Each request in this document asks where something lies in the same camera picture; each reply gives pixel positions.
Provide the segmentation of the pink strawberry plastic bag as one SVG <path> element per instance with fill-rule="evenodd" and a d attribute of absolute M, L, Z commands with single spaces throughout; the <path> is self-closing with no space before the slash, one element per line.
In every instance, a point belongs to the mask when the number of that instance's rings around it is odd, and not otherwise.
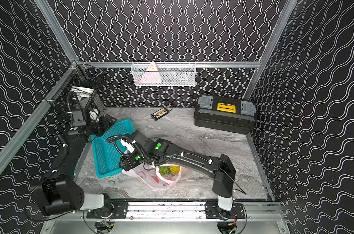
<path fill-rule="evenodd" d="M 186 169 L 181 167 L 180 173 L 170 176 L 162 177 L 159 173 L 158 167 L 155 166 L 149 168 L 148 164 L 141 164 L 130 171 L 122 171 L 124 175 L 137 178 L 142 181 L 144 184 L 150 187 L 151 190 L 161 191 L 168 190 L 175 186 L 182 178 L 182 175 L 185 173 Z M 174 164 L 165 164 L 164 166 L 177 166 Z"/>

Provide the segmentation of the small orange pineapple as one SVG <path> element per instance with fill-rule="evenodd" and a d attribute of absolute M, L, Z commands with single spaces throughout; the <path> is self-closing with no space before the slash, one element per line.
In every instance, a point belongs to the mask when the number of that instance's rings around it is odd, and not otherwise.
<path fill-rule="evenodd" d="M 180 166 L 159 166 L 158 170 L 162 177 L 170 177 L 180 173 L 181 167 Z"/>

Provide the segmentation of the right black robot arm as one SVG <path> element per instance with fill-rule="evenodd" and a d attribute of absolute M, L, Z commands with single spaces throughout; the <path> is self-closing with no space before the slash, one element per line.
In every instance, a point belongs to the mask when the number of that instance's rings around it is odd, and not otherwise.
<path fill-rule="evenodd" d="M 153 141 L 139 131 L 131 135 L 111 136 L 106 142 L 113 142 L 121 154 L 119 167 L 124 171 L 139 165 L 152 171 L 169 163 L 207 175 L 214 181 L 212 191 L 218 197 L 218 207 L 225 211 L 232 210 L 236 170 L 227 155 L 222 154 L 218 158 L 205 156 L 163 138 Z"/>

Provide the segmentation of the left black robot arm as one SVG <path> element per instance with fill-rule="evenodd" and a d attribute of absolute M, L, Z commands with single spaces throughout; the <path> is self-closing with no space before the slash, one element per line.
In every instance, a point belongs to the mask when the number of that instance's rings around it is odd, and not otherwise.
<path fill-rule="evenodd" d="M 43 216 L 65 214 L 72 211 L 90 211 L 93 216 L 108 217 L 113 206 L 107 194 L 87 194 L 76 184 L 75 168 L 92 135 L 101 137 L 117 119 L 110 115 L 98 121 L 72 126 L 59 136 L 62 147 L 49 172 L 31 192 Z"/>

